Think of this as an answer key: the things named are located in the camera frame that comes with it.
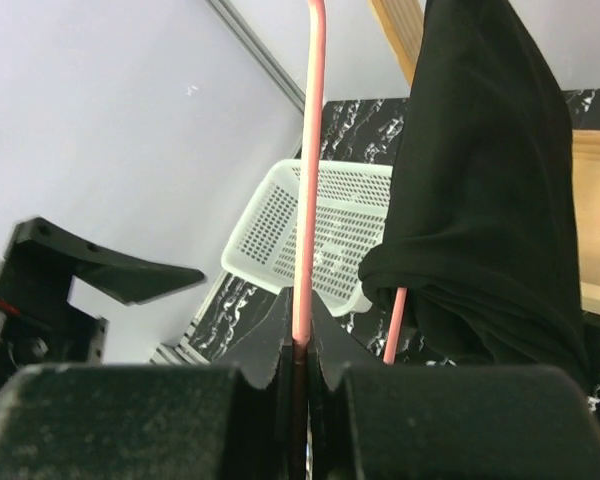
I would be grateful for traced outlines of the black trousers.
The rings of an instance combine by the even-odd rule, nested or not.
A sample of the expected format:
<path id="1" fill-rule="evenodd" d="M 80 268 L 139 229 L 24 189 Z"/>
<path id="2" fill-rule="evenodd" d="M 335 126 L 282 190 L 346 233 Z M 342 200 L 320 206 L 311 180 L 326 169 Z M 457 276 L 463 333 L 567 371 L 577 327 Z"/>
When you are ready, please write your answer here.
<path id="1" fill-rule="evenodd" d="M 383 309 L 455 361 L 543 363 L 586 382 L 572 125 L 506 1 L 431 1 L 382 242 L 360 264 Z"/>

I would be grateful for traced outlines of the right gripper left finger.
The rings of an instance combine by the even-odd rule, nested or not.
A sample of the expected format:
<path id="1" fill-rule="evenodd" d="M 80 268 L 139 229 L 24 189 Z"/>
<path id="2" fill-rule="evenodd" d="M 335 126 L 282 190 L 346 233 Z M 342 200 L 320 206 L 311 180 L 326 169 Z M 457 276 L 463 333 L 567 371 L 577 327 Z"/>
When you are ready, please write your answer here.
<path id="1" fill-rule="evenodd" d="M 0 479 L 301 479 L 291 304 L 215 362 L 34 365 L 0 390 Z"/>

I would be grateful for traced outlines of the pink wire hanger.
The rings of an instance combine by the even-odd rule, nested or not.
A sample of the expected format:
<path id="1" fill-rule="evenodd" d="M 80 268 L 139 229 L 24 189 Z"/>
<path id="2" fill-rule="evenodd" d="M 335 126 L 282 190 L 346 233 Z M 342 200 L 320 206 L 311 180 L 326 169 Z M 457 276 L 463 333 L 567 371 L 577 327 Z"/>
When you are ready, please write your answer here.
<path id="1" fill-rule="evenodd" d="M 312 282 L 327 27 L 324 2 L 311 1 L 308 7 L 310 40 L 297 207 L 292 340 L 297 354 L 312 354 L 323 364 L 347 366 L 363 361 L 361 347 L 338 327 L 337 317 L 330 313 Z"/>

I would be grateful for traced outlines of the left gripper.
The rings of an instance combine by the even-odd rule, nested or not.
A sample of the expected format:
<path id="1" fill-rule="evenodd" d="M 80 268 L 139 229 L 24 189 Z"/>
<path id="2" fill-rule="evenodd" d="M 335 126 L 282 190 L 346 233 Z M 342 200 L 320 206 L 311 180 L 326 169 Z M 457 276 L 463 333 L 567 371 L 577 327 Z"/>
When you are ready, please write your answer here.
<path id="1" fill-rule="evenodd" d="M 104 248 L 42 217 L 18 223 L 0 260 L 0 387 L 32 364 L 101 363 L 108 322 L 70 304 L 76 279 L 129 306 L 205 275 Z"/>

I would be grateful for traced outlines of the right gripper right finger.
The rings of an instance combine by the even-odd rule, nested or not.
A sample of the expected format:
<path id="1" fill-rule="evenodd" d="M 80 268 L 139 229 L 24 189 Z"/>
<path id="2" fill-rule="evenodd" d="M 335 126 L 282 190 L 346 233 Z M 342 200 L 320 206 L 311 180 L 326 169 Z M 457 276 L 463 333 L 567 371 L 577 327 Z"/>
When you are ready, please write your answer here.
<path id="1" fill-rule="evenodd" d="M 547 366 L 384 364 L 319 297 L 308 350 L 316 479 L 600 479 L 600 425 Z"/>

